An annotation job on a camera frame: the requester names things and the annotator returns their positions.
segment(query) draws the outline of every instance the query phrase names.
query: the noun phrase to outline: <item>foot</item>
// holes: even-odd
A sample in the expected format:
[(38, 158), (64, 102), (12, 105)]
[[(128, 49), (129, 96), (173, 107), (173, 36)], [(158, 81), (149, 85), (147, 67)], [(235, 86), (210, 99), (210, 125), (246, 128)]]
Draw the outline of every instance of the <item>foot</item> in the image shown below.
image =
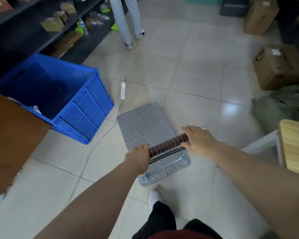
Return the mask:
[(132, 45), (132, 44), (125, 44), (125, 46), (126, 46), (129, 50), (133, 50), (133, 45)]
[(136, 39), (139, 40), (141, 37), (143, 37), (145, 35), (145, 30), (141, 29), (140, 33), (138, 35), (136, 35)]
[(152, 190), (149, 194), (149, 206), (151, 209), (153, 209), (153, 206), (157, 201), (162, 202), (162, 196), (158, 191)]

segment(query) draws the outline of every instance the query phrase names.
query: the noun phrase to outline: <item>red handle padding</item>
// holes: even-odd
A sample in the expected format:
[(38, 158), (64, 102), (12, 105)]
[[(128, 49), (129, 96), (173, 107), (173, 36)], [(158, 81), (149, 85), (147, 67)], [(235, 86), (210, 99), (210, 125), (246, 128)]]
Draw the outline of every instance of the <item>red handle padding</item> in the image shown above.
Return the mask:
[(170, 140), (162, 142), (154, 147), (149, 148), (149, 157), (153, 158), (161, 153), (167, 152), (173, 148), (178, 147), (182, 142), (189, 141), (188, 136), (183, 133)]

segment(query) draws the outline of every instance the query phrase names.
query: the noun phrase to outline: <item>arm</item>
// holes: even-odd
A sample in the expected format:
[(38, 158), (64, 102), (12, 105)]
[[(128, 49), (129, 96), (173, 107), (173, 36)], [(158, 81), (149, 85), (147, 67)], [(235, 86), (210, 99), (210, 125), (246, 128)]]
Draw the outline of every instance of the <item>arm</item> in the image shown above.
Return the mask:
[(182, 146), (218, 164), (281, 239), (299, 238), (299, 174), (219, 142), (207, 130), (182, 130), (189, 138)]
[(149, 147), (133, 148), (124, 162), (80, 194), (34, 239), (107, 239), (133, 182), (148, 169)]

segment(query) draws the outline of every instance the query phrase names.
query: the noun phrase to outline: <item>hand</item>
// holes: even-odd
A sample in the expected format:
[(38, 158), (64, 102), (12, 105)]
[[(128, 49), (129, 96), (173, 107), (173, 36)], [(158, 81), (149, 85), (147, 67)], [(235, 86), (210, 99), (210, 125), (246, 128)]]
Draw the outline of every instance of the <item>hand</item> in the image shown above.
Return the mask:
[(208, 130), (200, 127), (186, 126), (181, 129), (189, 138), (189, 142), (182, 142), (181, 145), (197, 155), (210, 157), (219, 143)]
[(150, 163), (150, 145), (142, 144), (139, 147), (134, 147), (130, 153), (127, 153), (124, 162), (130, 163), (131, 167), (135, 167), (138, 175), (144, 174), (149, 168)]

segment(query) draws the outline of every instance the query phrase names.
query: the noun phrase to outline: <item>red shirt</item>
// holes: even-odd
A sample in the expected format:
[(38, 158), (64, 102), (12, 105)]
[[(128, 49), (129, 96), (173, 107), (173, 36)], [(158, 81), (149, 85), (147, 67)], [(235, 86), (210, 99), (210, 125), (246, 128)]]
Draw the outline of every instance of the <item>red shirt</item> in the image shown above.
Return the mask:
[(170, 230), (162, 231), (151, 236), (148, 239), (213, 239), (212, 237), (206, 236), (202, 233), (189, 230)]

